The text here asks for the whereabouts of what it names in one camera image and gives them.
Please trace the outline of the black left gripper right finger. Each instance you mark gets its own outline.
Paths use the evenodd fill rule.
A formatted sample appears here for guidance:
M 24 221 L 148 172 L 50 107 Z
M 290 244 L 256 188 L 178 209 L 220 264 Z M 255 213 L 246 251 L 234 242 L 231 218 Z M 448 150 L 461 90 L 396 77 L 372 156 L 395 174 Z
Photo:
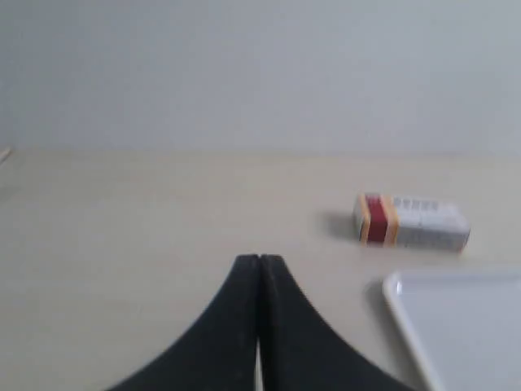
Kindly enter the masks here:
M 265 390 L 409 390 L 341 338 L 279 255 L 260 257 L 260 366 Z

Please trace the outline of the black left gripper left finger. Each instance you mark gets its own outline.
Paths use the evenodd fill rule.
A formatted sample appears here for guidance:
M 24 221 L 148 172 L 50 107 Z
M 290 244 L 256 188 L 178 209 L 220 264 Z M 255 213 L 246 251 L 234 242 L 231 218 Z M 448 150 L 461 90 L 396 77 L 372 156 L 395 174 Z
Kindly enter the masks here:
M 236 257 L 216 296 L 161 355 L 113 390 L 254 390 L 261 260 Z

